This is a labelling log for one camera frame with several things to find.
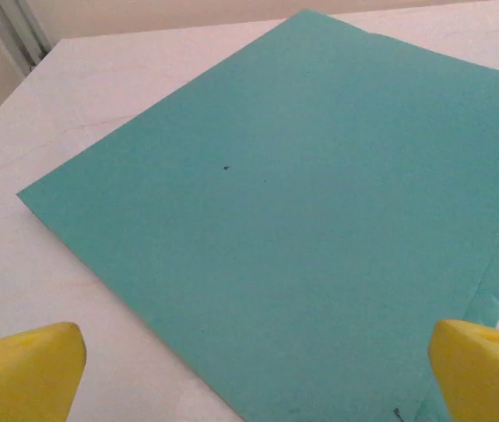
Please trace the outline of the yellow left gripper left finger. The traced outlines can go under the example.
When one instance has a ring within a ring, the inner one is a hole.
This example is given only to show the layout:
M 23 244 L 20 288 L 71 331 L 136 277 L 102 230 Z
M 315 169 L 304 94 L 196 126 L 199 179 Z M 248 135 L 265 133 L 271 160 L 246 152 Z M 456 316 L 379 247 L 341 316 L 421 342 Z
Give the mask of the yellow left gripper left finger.
M 0 421 L 65 421 L 86 356 L 74 323 L 0 338 Z

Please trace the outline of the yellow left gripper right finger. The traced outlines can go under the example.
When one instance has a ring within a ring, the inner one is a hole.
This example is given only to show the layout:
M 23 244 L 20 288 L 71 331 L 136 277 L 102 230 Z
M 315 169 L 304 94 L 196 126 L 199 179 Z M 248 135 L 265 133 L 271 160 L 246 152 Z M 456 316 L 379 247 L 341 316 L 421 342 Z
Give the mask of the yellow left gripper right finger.
M 499 421 L 498 329 L 440 320 L 428 355 L 452 420 Z

